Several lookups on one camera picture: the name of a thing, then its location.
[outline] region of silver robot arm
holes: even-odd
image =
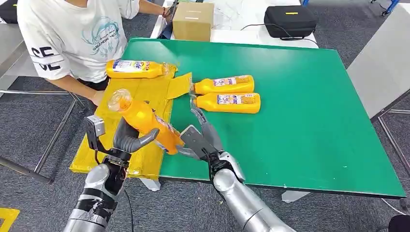
[[[209,179],[227,202],[240,226],[248,232],[296,232],[243,183],[245,176],[239,164],[223,150],[216,130],[202,110],[191,104],[191,111],[201,124],[202,134],[193,125],[187,127],[181,133],[186,148],[180,147],[180,153],[208,162]]]
[[[104,121],[97,116],[86,117],[88,146],[106,154],[101,164],[87,175],[84,190],[70,214],[64,232],[103,232],[114,213],[131,153],[152,142],[159,130],[153,129],[138,139],[139,132],[122,118],[114,135],[114,147],[106,150],[98,139],[105,134]]]
[[[213,179],[215,189],[224,197],[239,225],[248,232],[296,232],[286,225],[230,169],[218,171]]]

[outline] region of person's hand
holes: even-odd
[[[94,96],[90,99],[94,105],[99,106],[104,97],[104,91],[95,91]]]

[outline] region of white t-shirt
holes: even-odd
[[[133,18],[139,0],[88,0],[87,8],[65,0],[19,0],[17,19],[40,77],[72,75],[98,83],[107,61],[127,45],[121,16]]]

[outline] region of black case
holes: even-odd
[[[276,24],[292,37],[306,37],[316,28],[316,19],[303,6],[269,6],[265,12],[264,23]],[[266,25],[269,35],[274,38],[289,38],[289,35],[275,25]]]
[[[0,5],[0,18],[6,23],[17,23],[17,0],[7,0]]]

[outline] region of gray carpet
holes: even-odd
[[[332,4],[311,0],[309,8],[319,19],[316,39],[320,47],[337,49],[347,67],[383,23],[378,5],[367,0],[355,4]],[[138,15],[124,20],[127,36],[149,37],[155,17]],[[56,89],[41,78],[19,77],[10,89]],[[70,97],[4,95],[0,98],[0,154],[34,168],[52,132],[57,128],[71,102]],[[400,104],[410,109],[410,100]],[[20,209],[13,232],[61,231],[76,199],[82,191],[85,175],[72,173],[70,165],[84,135],[85,115],[76,107],[58,139],[42,173],[55,179],[45,185],[0,166],[0,207]],[[410,117],[387,115],[403,152],[410,154]],[[378,123],[374,124],[381,142],[407,194],[410,177],[400,163]],[[134,226],[140,232],[241,231],[225,203],[213,187],[203,183],[163,181],[152,192],[138,179],[129,179],[126,188],[134,212]],[[386,226],[396,212],[380,199],[313,193],[294,202],[284,203],[283,190],[254,188],[262,199],[298,232],[374,232]],[[398,207],[398,202],[388,200]],[[129,232],[130,212],[125,196],[110,221],[109,231]]]

